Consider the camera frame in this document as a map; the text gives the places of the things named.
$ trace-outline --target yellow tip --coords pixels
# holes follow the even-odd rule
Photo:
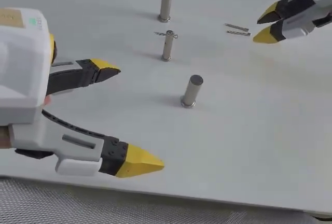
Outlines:
[[[269,8],[267,8],[266,11],[260,16],[260,18],[258,19],[258,21],[260,21],[263,17],[265,17],[265,15],[267,15],[267,14],[275,11],[277,3],[278,2],[275,2]]]
[[[126,160],[116,174],[116,177],[132,177],[164,168],[164,163],[154,155],[140,147],[128,145]]]
[[[103,60],[100,59],[90,59],[99,69],[103,69],[103,68],[114,68],[117,70],[120,70],[117,66],[114,66],[112,64],[109,64],[108,62],[105,62]]]
[[[256,36],[254,36],[253,41],[260,44],[276,44],[278,41],[271,35],[271,26],[261,30]]]
[[[50,33],[50,44],[51,44],[51,63],[53,60],[53,53],[54,53],[54,36]]]

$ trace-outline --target metal rod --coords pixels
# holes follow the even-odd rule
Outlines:
[[[251,36],[251,33],[237,32],[237,31],[226,31],[226,33],[240,35],[240,36]]]
[[[192,108],[196,104],[196,97],[203,84],[203,78],[199,75],[192,75],[185,95],[181,97],[181,105],[185,108]]]
[[[171,59],[173,39],[174,39],[174,32],[166,31],[164,50],[161,56],[161,59],[165,62],[168,62]]]
[[[65,65],[73,65],[72,62],[54,62],[51,67],[65,66]]]
[[[234,28],[234,29],[237,29],[237,30],[245,31],[245,32],[249,31],[248,28],[240,27],[240,26],[233,25],[233,24],[230,24],[230,23],[225,23],[225,26],[231,27],[231,28]]]
[[[160,15],[158,20],[162,23],[167,23],[171,20],[171,2],[172,0],[161,0]]]

